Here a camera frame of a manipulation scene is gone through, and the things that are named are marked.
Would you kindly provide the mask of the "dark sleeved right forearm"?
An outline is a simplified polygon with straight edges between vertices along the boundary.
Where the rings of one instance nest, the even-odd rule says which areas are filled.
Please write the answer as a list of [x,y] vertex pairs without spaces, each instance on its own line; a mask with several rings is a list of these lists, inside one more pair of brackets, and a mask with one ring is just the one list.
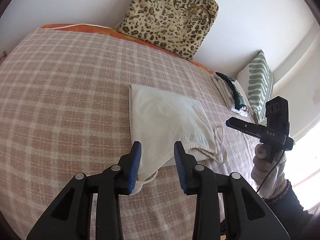
[[263,200],[291,239],[319,239],[319,211],[312,215],[304,210],[289,180],[281,178],[272,195]]

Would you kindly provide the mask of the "gloved right hand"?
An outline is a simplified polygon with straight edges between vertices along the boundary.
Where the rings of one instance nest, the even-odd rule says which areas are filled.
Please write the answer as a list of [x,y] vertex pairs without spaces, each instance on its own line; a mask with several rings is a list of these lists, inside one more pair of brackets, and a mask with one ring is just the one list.
[[258,186],[257,193],[263,198],[270,199],[280,195],[287,185],[284,173],[286,155],[280,151],[272,163],[269,163],[266,159],[266,150],[265,144],[257,144],[255,147],[251,177]]

